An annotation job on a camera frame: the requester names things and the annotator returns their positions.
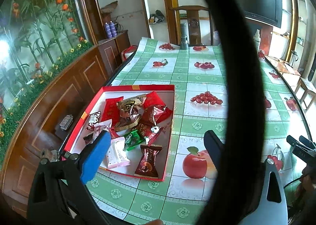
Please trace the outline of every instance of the wooden wainscoting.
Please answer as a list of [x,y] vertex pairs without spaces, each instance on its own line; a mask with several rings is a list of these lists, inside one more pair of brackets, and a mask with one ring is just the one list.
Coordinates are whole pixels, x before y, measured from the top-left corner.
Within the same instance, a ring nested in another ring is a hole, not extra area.
[[62,71],[32,104],[20,121],[2,166],[1,191],[13,210],[26,216],[41,150],[59,149],[69,133],[59,128],[61,120],[72,114],[76,121],[107,79],[95,46]]

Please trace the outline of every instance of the green candy wrapper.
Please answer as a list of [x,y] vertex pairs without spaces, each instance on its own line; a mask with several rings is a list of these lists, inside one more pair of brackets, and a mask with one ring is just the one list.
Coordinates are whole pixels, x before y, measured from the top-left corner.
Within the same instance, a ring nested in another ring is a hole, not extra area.
[[129,133],[126,133],[123,137],[125,138],[127,151],[134,149],[135,147],[137,147],[137,145],[144,141],[144,139],[139,136],[136,129],[130,131]]

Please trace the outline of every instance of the black curved tube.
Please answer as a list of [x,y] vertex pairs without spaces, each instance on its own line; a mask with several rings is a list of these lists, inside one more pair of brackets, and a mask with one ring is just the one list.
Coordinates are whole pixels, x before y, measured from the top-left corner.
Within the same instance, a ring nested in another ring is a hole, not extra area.
[[[253,196],[260,166],[264,133],[263,82],[252,38],[235,0],[206,2],[222,41],[229,107],[220,169],[211,198],[196,224],[238,224]],[[241,66],[249,69],[251,76],[247,81],[239,69]],[[243,107],[244,92],[249,95],[247,103],[252,109]]]

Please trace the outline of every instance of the green and white tablecloth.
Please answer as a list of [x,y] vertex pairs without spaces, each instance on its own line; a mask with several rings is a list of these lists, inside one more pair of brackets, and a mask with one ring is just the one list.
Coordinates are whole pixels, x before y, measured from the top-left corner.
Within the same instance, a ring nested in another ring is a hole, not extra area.
[[[113,81],[112,85],[138,84],[174,84],[175,109],[173,130],[169,151],[166,178],[164,182],[136,179],[100,170],[87,187],[99,207],[128,222],[144,224],[154,219],[163,220],[164,224],[194,224],[211,193],[215,178],[191,179],[182,169],[182,162],[189,154],[187,147],[195,146],[203,150],[205,131],[212,129],[224,140],[227,117],[227,91],[225,65],[220,47],[207,46],[208,50],[163,50],[159,46],[164,42],[142,38],[138,50]],[[153,67],[154,61],[167,60],[168,64]],[[201,69],[196,62],[211,62],[214,69]],[[281,78],[274,79],[269,72],[273,68],[260,60],[266,98],[271,108],[266,110],[266,129],[262,161],[271,155],[277,144],[284,153],[284,167],[279,172],[285,185],[301,175],[305,167],[300,159],[290,152],[286,136],[307,137],[303,116],[299,111],[291,111],[285,98],[292,96]],[[247,67],[241,67],[247,75]],[[222,105],[198,104],[190,102],[195,95],[210,91]],[[247,92],[244,93],[245,109]],[[244,129],[249,130],[248,121]],[[298,183],[286,190],[287,201],[293,199],[293,190]]]

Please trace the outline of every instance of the candy wrapper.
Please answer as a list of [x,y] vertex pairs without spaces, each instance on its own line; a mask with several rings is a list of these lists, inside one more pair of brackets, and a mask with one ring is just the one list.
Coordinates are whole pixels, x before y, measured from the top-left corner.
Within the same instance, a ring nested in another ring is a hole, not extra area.
[[120,110],[120,121],[115,125],[115,131],[130,129],[138,124],[141,118],[138,111],[145,99],[146,95],[143,94],[117,103],[117,108]]
[[93,143],[93,132],[89,133],[87,136],[83,137],[84,142],[86,145]]
[[147,107],[142,115],[142,118],[140,119],[140,123],[156,126],[157,121],[163,115],[166,108],[167,108],[166,106],[162,106],[162,105]]
[[158,137],[162,128],[159,126],[152,126],[144,123],[139,123],[136,127],[139,135],[146,141],[146,145],[150,146]]
[[119,122],[119,109],[116,106],[116,103],[123,100],[122,97],[113,98],[113,99],[105,99],[105,107],[102,114],[101,122],[112,119],[112,127]]
[[[143,108],[146,109],[150,106],[165,106],[165,103],[162,101],[162,99],[158,96],[157,92],[155,91],[146,94],[146,100],[143,104]],[[166,120],[171,114],[172,111],[168,107],[166,107],[165,112],[158,118],[156,122],[160,123]]]
[[119,137],[111,140],[111,145],[106,153],[108,169],[116,168],[119,166],[130,165],[130,160],[124,152],[125,138]]
[[140,145],[140,149],[143,156],[135,171],[136,176],[146,178],[158,178],[158,172],[156,170],[156,155],[162,150],[162,146],[158,145]]
[[100,117],[101,112],[95,112],[93,114],[89,114],[89,123],[87,126],[87,130],[94,130],[94,125],[99,122],[99,117]]
[[136,129],[130,131],[129,133],[126,133],[123,137],[125,138],[125,145],[127,146],[127,151],[134,149],[144,141],[144,139],[139,136]]
[[111,119],[95,124],[94,131],[93,131],[93,141],[97,138],[97,136],[99,136],[99,134],[103,130],[110,132],[111,139],[118,138],[119,135],[115,132],[115,130],[113,128],[111,128],[111,126],[112,126]]

